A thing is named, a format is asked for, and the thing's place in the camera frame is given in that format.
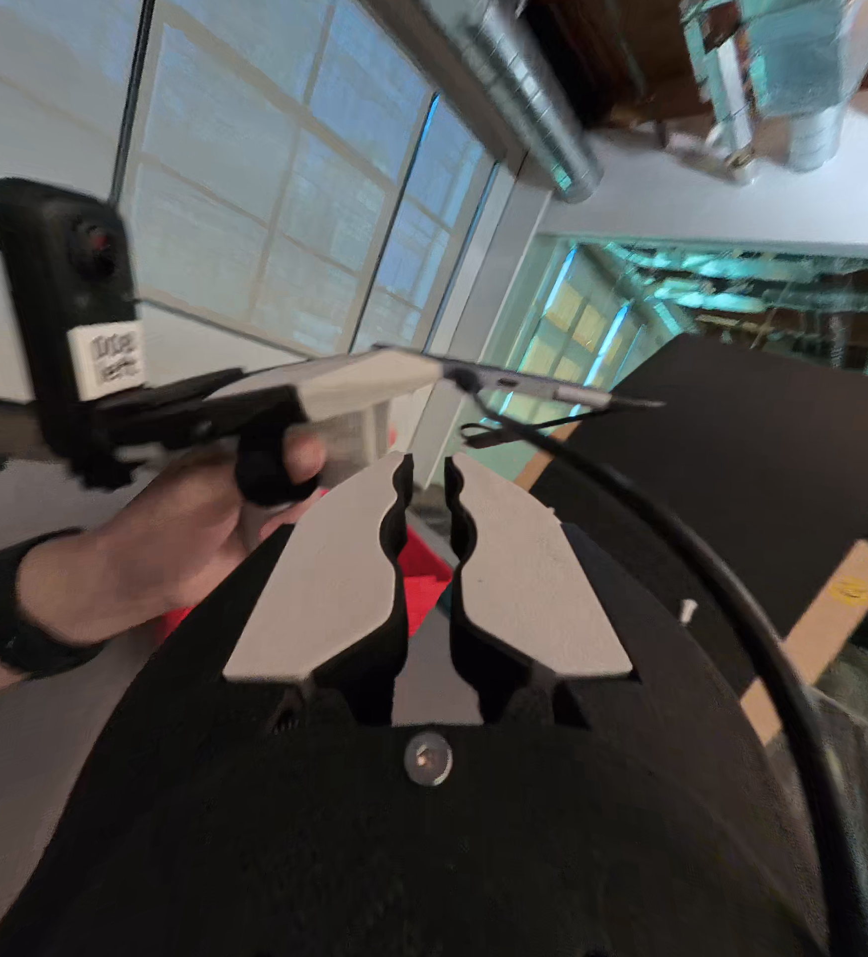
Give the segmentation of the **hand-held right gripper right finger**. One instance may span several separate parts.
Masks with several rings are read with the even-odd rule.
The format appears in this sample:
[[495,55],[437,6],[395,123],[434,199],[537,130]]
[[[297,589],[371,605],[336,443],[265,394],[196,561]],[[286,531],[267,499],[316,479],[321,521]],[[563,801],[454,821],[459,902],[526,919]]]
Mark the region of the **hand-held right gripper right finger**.
[[628,679],[632,661],[554,511],[468,455],[444,465],[457,557],[450,656],[484,722],[537,687]]

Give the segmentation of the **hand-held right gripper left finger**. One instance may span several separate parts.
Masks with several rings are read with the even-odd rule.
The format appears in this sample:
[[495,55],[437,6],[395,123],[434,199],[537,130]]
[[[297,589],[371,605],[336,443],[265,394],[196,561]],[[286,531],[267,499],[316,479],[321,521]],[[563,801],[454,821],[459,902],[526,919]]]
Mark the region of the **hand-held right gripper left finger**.
[[408,617],[399,556],[413,459],[392,452],[336,486],[294,527],[224,668],[303,695],[338,692],[358,722],[390,722]]

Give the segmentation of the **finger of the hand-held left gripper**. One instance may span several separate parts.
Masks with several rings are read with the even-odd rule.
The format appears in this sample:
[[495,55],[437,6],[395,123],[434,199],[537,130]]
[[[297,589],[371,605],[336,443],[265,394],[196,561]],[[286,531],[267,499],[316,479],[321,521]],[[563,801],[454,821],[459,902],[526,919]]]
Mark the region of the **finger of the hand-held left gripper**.
[[390,407],[375,404],[320,423],[320,441],[325,449],[321,486],[340,485],[388,454]]
[[304,419],[320,423],[433,386],[443,375],[442,360],[384,347],[252,372],[211,393],[210,401],[260,400],[275,389],[286,389]]

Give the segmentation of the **red plastic bin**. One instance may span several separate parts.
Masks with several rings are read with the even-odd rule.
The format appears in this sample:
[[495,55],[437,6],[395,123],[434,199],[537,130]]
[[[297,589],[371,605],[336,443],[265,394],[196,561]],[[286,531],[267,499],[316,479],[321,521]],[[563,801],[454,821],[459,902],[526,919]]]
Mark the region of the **red plastic bin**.
[[305,519],[279,527],[225,576],[216,574],[172,599],[154,627],[161,646],[212,592],[243,600],[262,636],[292,647],[366,637],[404,604],[413,636],[434,609],[452,571],[410,528],[381,532]]

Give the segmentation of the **grey usb hub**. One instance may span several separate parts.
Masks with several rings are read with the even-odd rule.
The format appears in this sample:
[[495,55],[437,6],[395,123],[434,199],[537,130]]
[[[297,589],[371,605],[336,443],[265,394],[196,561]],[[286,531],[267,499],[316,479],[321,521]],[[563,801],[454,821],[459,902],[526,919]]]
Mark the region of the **grey usb hub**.
[[623,397],[604,389],[569,384],[550,377],[525,374],[445,356],[436,356],[434,361],[440,364],[443,380],[452,382],[457,389],[477,401],[480,401],[483,392],[488,394],[498,392],[509,398],[526,396],[531,400],[560,403],[571,409],[582,409],[580,413],[572,412],[567,416],[531,425],[532,429],[540,432],[576,424],[598,414],[629,410],[658,410],[666,405],[660,400]]

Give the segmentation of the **person's left hand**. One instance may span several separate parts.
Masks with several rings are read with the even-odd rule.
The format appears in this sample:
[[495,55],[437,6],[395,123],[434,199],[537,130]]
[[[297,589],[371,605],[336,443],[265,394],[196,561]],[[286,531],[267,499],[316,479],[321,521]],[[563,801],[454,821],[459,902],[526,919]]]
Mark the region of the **person's left hand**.
[[112,519],[36,546],[21,562],[21,611],[53,638],[88,646],[198,605],[275,530],[321,496],[245,518],[234,453],[168,465]]

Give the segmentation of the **large gridded window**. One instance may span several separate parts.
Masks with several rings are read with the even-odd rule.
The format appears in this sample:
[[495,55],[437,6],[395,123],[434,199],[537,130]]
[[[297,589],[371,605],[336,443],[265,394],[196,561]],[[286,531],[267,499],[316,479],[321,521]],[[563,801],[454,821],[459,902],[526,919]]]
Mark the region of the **large gridded window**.
[[0,1],[0,178],[115,203],[148,304],[421,347],[496,164],[350,1]]

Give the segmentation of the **black cover sheet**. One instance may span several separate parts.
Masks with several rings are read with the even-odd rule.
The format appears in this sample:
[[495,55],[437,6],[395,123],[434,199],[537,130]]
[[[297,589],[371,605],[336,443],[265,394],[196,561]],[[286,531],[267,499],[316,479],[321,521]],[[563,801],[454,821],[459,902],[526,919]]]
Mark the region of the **black cover sheet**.
[[567,446],[693,527],[786,635],[868,540],[868,376],[684,334],[614,390],[664,407]]

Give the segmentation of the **wood-framed board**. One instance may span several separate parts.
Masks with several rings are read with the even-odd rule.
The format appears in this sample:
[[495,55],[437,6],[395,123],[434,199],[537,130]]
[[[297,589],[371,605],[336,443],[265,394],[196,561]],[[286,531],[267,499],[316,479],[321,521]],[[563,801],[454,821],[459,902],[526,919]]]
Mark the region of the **wood-framed board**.
[[[514,484],[530,491],[551,461],[547,453],[534,454]],[[831,597],[830,585],[841,577],[868,582],[868,540],[860,539],[852,545],[784,642],[788,663],[798,673],[806,692],[815,691],[816,682],[868,613],[868,603],[850,606]],[[775,706],[767,700],[761,679],[744,693],[741,706],[760,742],[764,746],[770,744],[782,730],[782,724]]]

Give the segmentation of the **black wristband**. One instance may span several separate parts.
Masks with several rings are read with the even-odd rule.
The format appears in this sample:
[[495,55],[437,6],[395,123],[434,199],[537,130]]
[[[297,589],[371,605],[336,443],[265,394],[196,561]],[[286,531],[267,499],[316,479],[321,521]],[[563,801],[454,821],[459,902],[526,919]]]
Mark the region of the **black wristband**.
[[78,527],[59,529],[0,550],[0,664],[25,680],[72,671],[109,645],[109,640],[86,646],[63,643],[29,620],[21,608],[18,579],[23,559],[42,544],[80,532]]

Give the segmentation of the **spiral round duct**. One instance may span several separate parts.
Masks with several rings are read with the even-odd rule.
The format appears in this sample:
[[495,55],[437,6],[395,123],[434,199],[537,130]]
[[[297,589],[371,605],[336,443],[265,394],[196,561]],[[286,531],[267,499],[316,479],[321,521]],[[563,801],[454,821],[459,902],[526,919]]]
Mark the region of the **spiral round duct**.
[[424,2],[490,102],[548,176],[560,200],[588,200],[602,180],[566,94],[519,2]]

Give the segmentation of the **foil rectangular duct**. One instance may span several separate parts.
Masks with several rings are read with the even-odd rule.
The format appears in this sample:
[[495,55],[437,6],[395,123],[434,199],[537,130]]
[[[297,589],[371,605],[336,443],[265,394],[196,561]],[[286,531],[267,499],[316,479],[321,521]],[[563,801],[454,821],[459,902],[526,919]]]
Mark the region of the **foil rectangular duct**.
[[715,122],[705,152],[749,183],[754,139],[783,121],[785,164],[809,173],[836,155],[847,112],[847,2],[681,2],[680,24]]

